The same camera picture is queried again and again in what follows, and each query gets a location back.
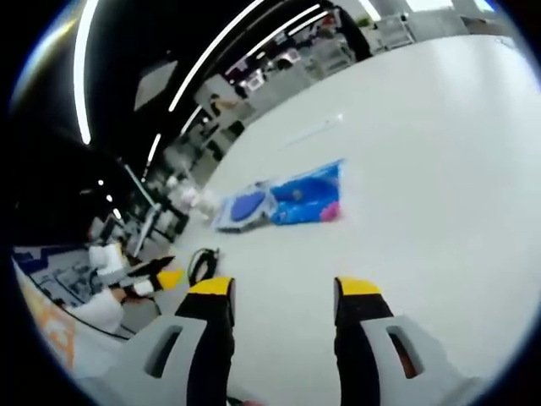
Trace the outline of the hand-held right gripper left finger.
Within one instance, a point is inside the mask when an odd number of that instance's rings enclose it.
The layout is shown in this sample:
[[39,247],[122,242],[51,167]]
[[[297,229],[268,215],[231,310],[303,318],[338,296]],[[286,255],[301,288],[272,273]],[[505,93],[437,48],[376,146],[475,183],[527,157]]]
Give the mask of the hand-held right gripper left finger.
[[90,383],[97,405],[224,405],[235,342],[235,281],[191,287],[176,312],[129,339],[116,364]]

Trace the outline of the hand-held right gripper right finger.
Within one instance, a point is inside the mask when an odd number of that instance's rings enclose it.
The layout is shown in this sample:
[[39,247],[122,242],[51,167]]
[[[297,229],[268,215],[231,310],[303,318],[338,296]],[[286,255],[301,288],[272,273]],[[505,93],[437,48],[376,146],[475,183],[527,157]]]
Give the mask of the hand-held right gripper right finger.
[[343,405],[469,405],[478,380],[449,361],[442,344],[394,315],[368,280],[334,280],[334,351]]

